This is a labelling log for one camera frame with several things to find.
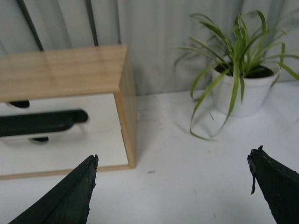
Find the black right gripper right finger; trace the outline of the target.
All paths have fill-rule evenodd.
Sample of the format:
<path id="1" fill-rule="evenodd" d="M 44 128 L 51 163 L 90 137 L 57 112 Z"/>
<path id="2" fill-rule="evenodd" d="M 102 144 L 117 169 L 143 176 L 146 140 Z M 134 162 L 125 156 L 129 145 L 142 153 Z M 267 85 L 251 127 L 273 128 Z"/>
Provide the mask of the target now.
<path id="1" fill-rule="evenodd" d="M 251 194 L 258 183 L 277 224 L 299 222 L 299 174 L 271 158 L 263 147 L 247 156 L 252 174 Z"/>

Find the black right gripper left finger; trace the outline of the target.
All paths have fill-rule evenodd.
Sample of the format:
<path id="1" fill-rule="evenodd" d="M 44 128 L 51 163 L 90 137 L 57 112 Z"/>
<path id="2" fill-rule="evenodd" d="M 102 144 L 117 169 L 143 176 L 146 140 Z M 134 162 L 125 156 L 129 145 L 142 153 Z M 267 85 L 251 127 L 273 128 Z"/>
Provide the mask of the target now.
<path id="1" fill-rule="evenodd" d="M 86 224 L 99 158 L 88 156 L 11 224 Z"/>

